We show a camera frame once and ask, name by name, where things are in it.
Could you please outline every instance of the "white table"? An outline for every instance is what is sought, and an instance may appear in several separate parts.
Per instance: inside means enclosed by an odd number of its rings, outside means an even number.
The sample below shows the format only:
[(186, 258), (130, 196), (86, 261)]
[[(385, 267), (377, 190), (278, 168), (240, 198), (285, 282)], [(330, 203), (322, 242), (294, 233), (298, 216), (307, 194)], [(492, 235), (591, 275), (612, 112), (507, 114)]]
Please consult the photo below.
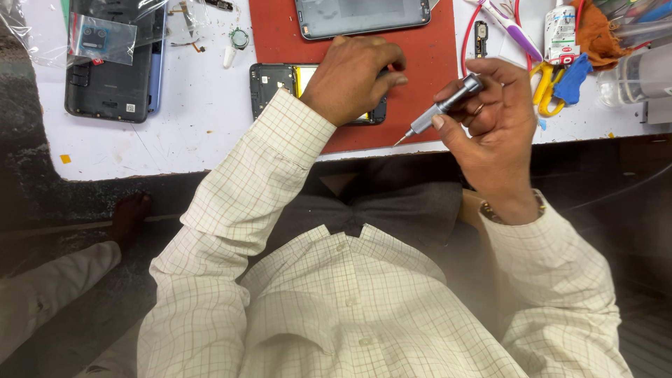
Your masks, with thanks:
[[(555, 0), (523, 0), (525, 5)], [(210, 8), (212, 25), (201, 32), (199, 45), (206, 52), (196, 53), (191, 46), (167, 47), (164, 61), (161, 109), (143, 124), (130, 124), (75, 117), (63, 107), (65, 72), (35, 65), (40, 103), (44, 109), (44, 128), (54, 167), (66, 180), (89, 181), (201, 172), (215, 167), (233, 148), (252, 123), (249, 98), (249, 67), (256, 63), (249, 8), (237, 1), (237, 11), (228, 13)], [(458, 51), (466, 22), (474, 6), (454, 0)], [(528, 17), (523, 12), (523, 26)], [(480, 20), (490, 25), (489, 57), (496, 56), (504, 35), (485, 12)], [(65, 26), (53, 25), (54, 32), (65, 35)], [(239, 51), (233, 67), (222, 68), (228, 33), (240, 27), (252, 38), (250, 46)], [(583, 84), (581, 102), (547, 120), (547, 129), (537, 130), (535, 143), (553, 143), (585, 139), (647, 135), (667, 132), (667, 125), (641, 124), (641, 104), (607, 108), (597, 99), (595, 77)], [(445, 151), (440, 142), (417, 143), (398, 147), (332, 153), (319, 161), (372, 156)], [(68, 155), (70, 163), (60, 156)]]

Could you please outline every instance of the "white cap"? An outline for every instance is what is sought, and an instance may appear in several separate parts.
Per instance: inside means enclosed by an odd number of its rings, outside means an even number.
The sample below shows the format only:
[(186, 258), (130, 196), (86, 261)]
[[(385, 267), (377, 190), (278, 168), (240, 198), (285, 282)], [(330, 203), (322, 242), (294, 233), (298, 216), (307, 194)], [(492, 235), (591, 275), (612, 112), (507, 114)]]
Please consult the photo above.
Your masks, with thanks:
[(227, 46), (224, 48), (224, 68), (231, 67), (233, 63), (233, 57), (236, 56), (236, 49), (233, 46)]

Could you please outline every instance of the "smartphone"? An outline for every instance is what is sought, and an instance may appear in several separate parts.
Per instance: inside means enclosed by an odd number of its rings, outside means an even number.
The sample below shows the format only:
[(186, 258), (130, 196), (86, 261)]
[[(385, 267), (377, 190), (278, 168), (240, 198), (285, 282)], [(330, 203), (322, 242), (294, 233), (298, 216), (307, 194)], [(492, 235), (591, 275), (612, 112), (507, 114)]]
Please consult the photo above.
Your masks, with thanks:
[[(287, 89), (290, 94), (300, 98), (306, 90), (310, 78), (317, 70), (317, 65), (289, 65), (257, 63), (250, 67), (250, 93), (252, 113), (257, 119), (279, 88)], [(387, 73), (385, 68), (380, 75)], [(350, 124), (372, 125), (381, 124), (387, 115), (387, 95), (385, 95), (370, 112), (362, 114)]]
[(295, 0), (301, 35), (320, 40), (429, 23), (429, 0)]
[[(72, 1), (74, 12), (88, 11), (91, 17), (128, 23), (137, 17), (137, 6), (127, 2), (95, 2), (92, 14), (85, 1)], [(148, 38), (154, 33), (154, 17), (142, 17), (137, 22), (137, 37)], [(65, 110), (73, 116), (88, 116), (124, 122), (144, 122), (149, 111), (149, 81), (152, 67), (152, 45), (138, 46), (133, 52), (133, 64), (103, 61), (73, 65), (66, 71)]]
[[(158, 36), (165, 35), (165, 7), (157, 10), (154, 18), (154, 33)], [(147, 112), (156, 114), (161, 105), (161, 78), (163, 76), (163, 51), (165, 39), (152, 43), (152, 67), (149, 72), (149, 104)]]

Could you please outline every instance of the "bare foot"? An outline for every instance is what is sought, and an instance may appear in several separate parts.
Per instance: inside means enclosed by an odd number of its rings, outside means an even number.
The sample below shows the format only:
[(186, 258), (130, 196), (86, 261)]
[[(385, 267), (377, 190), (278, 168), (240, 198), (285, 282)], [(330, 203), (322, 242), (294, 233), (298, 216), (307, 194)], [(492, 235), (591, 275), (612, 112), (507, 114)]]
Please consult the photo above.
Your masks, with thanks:
[(152, 197), (145, 193), (135, 193), (117, 202), (112, 214), (112, 241), (115, 241), (124, 253), (135, 243), (142, 222), (152, 207)]

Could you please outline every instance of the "screwdriver tip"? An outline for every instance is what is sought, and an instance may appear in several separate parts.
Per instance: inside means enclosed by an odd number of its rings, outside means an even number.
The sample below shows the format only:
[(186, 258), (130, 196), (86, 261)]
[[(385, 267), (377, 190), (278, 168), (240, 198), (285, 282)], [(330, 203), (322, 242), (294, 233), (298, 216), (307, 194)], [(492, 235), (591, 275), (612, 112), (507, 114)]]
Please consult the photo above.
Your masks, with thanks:
[(403, 142), (404, 139), (406, 139), (406, 135), (404, 135), (401, 139), (399, 139), (399, 142), (395, 143), (394, 146), (392, 147), (396, 147), (399, 143)]

